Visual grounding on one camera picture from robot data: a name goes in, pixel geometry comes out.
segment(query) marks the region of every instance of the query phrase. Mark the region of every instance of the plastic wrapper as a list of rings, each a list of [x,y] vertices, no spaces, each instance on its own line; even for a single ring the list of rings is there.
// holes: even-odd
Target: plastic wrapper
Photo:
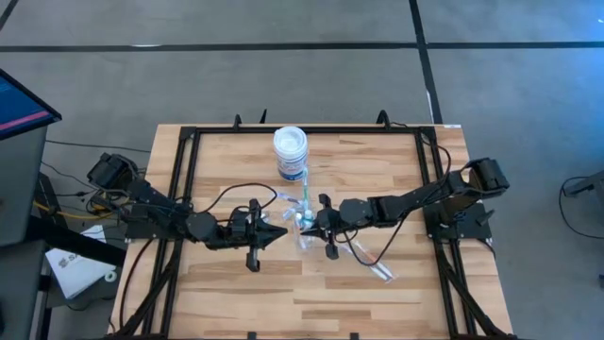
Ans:
[[[283,220],[292,220],[294,242],[299,249],[306,250],[309,249],[311,244],[314,242],[314,237],[300,235],[300,231],[312,227],[314,220],[310,207],[308,169],[304,169],[302,187],[302,199],[297,199],[283,193],[277,194],[277,197],[293,203],[292,207],[283,213]]]

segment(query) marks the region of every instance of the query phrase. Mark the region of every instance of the monitor screen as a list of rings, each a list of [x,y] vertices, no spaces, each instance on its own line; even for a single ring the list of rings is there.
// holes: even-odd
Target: monitor screen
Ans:
[[[0,70],[0,140],[60,120],[60,115]]]

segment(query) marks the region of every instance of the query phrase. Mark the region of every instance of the white lid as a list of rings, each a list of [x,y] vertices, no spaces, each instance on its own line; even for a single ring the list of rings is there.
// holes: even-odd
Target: white lid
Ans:
[[[299,127],[282,127],[273,138],[276,153],[285,159],[294,159],[307,151],[306,133]]]

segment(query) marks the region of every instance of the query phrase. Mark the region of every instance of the wooden tabletop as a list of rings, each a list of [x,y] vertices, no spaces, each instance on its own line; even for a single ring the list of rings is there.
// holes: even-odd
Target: wooden tabletop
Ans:
[[[175,160],[180,126],[160,125],[146,178],[165,194]],[[459,127],[436,127],[439,145],[452,156],[452,169],[463,166],[468,154]],[[402,195],[422,185],[412,135],[310,134],[310,193],[313,209],[320,209],[318,195],[328,194],[334,208],[345,198]],[[185,151],[189,154],[190,145]],[[427,149],[428,164],[433,166]],[[445,154],[441,155],[446,165]],[[256,181],[278,192],[302,196],[300,183],[286,182],[276,168],[272,134],[203,135],[193,183],[196,211],[205,209],[232,184]],[[186,161],[182,167],[182,192]],[[271,197],[263,188],[247,187],[225,195],[212,209],[219,218],[246,205],[251,197],[260,203]],[[270,223],[291,228],[283,221],[290,207],[276,201],[266,211]],[[357,240],[377,254],[393,229],[363,229]],[[144,240],[129,245],[124,273],[130,270]],[[340,259],[325,257],[324,243],[317,240],[308,251],[294,245],[289,232],[259,252],[261,272],[245,267],[247,249],[207,250],[186,242],[179,268],[170,337],[346,338],[358,332],[361,338],[447,338],[443,298],[434,247],[426,236],[423,216],[413,212],[403,224],[383,258],[396,279],[385,283],[369,268],[341,251]],[[157,241],[143,254],[126,297],[126,317],[146,295],[156,256]],[[473,240],[461,242],[468,285],[474,298],[494,323],[505,332],[512,327],[501,291],[492,253]],[[126,275],[122,276],[116,301],[120,301]],[[462,313],[454,294],[461,332]],[[163,295],[156,310],[153,330],[159,330]],[[118,325],[119,302],[112,322]]]

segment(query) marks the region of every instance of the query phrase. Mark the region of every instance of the yellow cable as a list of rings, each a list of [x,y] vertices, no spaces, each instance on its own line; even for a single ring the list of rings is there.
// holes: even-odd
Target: yellow cable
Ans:
[[[45,212],[50,211],[50,208],[34,201],[34,206],[44,210]],[[61,216],[65,216],[65,217],[69,217],[69,218],[74,218],[74,219],[83,219],[83,220],[99,220],[99,219],[103,219],[103,218],[107,218],[111,215],[113,215],[113,212],[109,212],[100,216],[84,216],[84,215],[76,215],[76,214],[72,214],[72,213],[68,213],[68,212],[57,212],[57,214],[61,215]]]

